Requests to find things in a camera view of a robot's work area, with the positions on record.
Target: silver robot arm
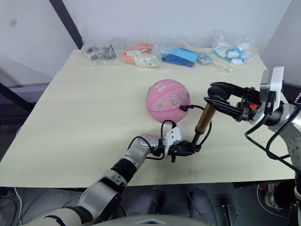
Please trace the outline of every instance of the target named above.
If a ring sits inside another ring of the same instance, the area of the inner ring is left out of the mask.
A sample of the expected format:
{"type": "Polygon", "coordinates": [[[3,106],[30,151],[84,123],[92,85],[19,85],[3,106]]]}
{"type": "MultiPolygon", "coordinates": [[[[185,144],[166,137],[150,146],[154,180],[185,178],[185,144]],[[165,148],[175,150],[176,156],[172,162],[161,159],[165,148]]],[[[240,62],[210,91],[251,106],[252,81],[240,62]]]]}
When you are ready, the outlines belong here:
{"type": "Polygon", "coordinates": [[[264,71],[260,92],[252,87],[242,88],[225,82],[211,83],[208,97],[205,97],[207,105],[196,129],[199,132],[206,129],[215,111],[227,114],[236,121],[247,121],[254,125],[245,133],[246,138],[264,150],[269,158],[279,160],[295,171],[297,204],[294,205],[295,210],[290,214],[290,219],[293,218],[292,221],[301,226],[301,105],[296,101],[293,104],[280,101],[283,72],[283,67],[276,67],[271,73],[264,71]],[[241,98],[237,106],[231,106],[228,102],[231,95],[241,98]],[[249,137],[262,125],[275,132],[266,146],[249,137]],[[287,155],[277,156],[269,150],[277,136],[281,136],[286,143],[287,155]],[[285,161],[286,158],[290,158],[292,164],[285,161]]]}
{"type": "Polygon", "coordinates": [[[82,226],[108,220],[120,202],[120,194],[146,156],[159,147],[157,137],[149,134],[142,134],[141,137],[149,142],[151,149],[143,139],[138,138],[137,143],[82,194],[76,206],[55,210],[26,226],[82,226]]]}

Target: table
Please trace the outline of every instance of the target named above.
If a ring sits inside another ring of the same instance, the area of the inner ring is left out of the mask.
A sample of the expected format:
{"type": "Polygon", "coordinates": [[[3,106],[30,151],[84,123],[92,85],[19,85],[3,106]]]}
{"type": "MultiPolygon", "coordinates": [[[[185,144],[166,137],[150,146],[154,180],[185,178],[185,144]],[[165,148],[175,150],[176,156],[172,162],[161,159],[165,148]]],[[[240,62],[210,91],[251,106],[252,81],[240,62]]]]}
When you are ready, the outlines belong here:
{"type": "MultiPolygon", "coordinates": [[[[164,63],[160,69],[117,66],[85,67],[75,50],[34,107],[0,163],[0,185],[18,187],[88,187],[122,157],[133,137],[159,136],[160,123],[147,113],[145,96],[162,79],[181,82],[191,103],[205,106],[211,82],[225,81],[259,88],[260,57],[230,73],[214,66],[193,68],[164,63]]],[[[238,98],[232,98],[235,105],[238,98]]],[[[184,138],[192,140],[201,110],[190,110],[178,123],[184,138]]],[[[260,181],[293,178],[292,170],[269,159],[250,143],[246,122],[216,113],[213,128],[201,151],[188,157],[146,160],[130,186],[260,181]]],[[[262,127],[252,136],[266,144],[273,133],[262,127]]],[[[277,138],[271,146],[287,153],[277,138]]]]}

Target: pink basketball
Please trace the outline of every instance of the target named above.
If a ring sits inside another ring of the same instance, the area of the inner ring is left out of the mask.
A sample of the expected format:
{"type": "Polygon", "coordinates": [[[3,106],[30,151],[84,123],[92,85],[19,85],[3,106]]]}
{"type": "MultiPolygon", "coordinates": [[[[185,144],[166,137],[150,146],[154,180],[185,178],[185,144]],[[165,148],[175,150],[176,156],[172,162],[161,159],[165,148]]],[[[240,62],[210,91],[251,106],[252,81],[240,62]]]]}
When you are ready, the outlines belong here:
{"type": "Polygon", "coordinates": [[[181,105],[190,105],[189,93],[181,83],[172,79],[156,82],[146,96],[147,111],[158,122],[182,120],[187,112],[179,109],[181,105]]]}

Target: black metal frame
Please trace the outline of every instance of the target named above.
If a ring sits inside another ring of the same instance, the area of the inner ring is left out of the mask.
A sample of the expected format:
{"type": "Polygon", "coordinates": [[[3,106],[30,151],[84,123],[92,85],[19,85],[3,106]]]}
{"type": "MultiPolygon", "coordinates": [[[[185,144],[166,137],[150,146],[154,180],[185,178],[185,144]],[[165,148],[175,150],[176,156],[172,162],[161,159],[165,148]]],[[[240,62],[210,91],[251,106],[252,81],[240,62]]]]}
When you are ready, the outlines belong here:
{"type": "Polygon", "coordinates": [[[10,101],[14,102],[16,105],[20,106],[27,112],[32,112],[34,105],[32,103],[27,102],[23,98],[21,98],[19,95],[11,91],[9,88],[7,88],[5,85],[0,83],[0,94],[5,96],[10,101]]]}
{"type": "Polygon", "coordinates": [[[66,6],[64,5],[62,0],[49,0],[52,7],[56,11],[57,15],[61,19],[62,23],[64,24],[65,28],[67,29],[69,35],[77,45],[79,49],[83,46],[83,39],[72,20],[66,6]]]}
{"type": "Polygon", "coordinates": [[[284,82],[282,85],[282,93],[288,103],[293,103],[295,98],[301,92],[301,86],[284,82]]]}

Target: clear plastic bag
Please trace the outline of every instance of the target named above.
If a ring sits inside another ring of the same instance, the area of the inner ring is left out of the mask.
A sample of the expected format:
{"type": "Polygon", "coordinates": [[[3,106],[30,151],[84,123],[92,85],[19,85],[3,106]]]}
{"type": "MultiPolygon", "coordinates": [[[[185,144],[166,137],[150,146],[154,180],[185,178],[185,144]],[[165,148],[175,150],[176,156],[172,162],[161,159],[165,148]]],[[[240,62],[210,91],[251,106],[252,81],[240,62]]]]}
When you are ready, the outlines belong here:
{"type": "Polygon", "coordinates": [[[211,52],[209,48],[196,48],[190,44],[184,44],[184,47],[198,53],[197,62],[201,65],[214,65],[221,71],[231,72],[233,68],[230,62],[220,59],[216,54],[211,52]]]}
{"type": "Polygon", "coordinates": [[[186,42],[187,39],[184,37],[162,39],[160,42],[162,61],[193,67],[198,59],[198,53],[185,48],[186,42]]]}
{"type": "Polygon", "coordinates": [[[116,65],[119,62],[118,49],[120,47],[114,41],[87,42],[81,48],[80,59],[87,66],[116,65]]]}
{"type": "Polygon", "coordinates": [[[161,65],[158,43],[144,40],[133,42],[123,51],[122,60],[138,67],[158,68],[161,65]]]}
{"type": "Polygon", "coordinates": [[[257,54],[254,42],[254,39],[241,35],[230,35],[223,31],[216,31],[212,48],[219,57],[228,59],[234,65],[243,65],[252,61],[257,54]]]}

